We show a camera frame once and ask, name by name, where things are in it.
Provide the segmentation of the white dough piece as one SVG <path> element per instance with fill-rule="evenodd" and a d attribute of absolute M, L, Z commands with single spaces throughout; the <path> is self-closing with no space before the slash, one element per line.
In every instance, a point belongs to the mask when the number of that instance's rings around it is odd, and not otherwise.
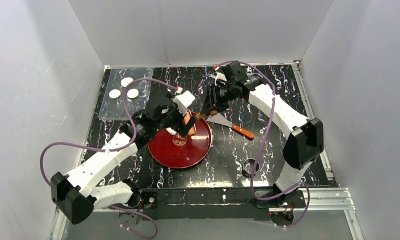
<path fill-rule="evenodd" d="M 172 129 L 171 127 L 166 128 L 166 131 L 172 136 L 177 134 L 177 131 Z"/>

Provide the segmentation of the wooden rolling pin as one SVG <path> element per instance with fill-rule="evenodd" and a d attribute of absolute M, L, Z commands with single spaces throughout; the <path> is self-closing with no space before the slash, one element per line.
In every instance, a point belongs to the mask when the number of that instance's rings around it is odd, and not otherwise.
<path fill-rule="evenodd" d="M 183 123 L 187 127 L 187 136 L 192 136 L 197 133 L 195 122 L 196 120 L 192 120 L 191 111 L 187 110 L 186 115 L 183 118 Z"/>

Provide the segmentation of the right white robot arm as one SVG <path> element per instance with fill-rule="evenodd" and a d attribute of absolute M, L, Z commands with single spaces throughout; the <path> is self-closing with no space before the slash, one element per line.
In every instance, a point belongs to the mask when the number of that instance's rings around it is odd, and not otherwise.
<path fill-rule="evenodd" d="M 297 112 L 277 93 L 276 86 L 261 71 L 247 74 L 244 62 L 230 60 L 213 67 L 214 83 L 208 88 L 207 98 L 212 105 L 204 113 L 220 113 L 234 99 L 243 98 L 269 117 L 261 146 L 264 145 L 271 125 L 275 124 L 286 137 L 283 148 L 284 166 L 272 186 L 272 193 L 254 195 L 258 201 L 286 199 L 296 192 L 310 165 L 324 150 L 323 123 L 317 117 L 310 119 Z"/>

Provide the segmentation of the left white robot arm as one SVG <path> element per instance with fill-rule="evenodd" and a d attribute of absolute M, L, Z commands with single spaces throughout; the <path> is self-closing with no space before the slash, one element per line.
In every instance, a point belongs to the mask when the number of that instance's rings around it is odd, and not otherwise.
<path fill-rule="evenodd" d="M 149 101 L 144 109 L 131 115 L 102 148 L 82 146 L 82 149 L 94 151 L 94 155 L 67 173 L 57 172 L 51 177 L 53 203 L 74 225 L 87 219 L 96 209 L 128 203 L 136 191 L 132 181 L 123 180 L 104 187 L 97 184 L 122 161 L 151 142 L 161 130 L 170 128 L 187 136 L 198 119 L 192 116 L 189 121 L 184 120 L 194 101 L 195 97 L 185 93 L 165 98 L 161 103 Z"/>

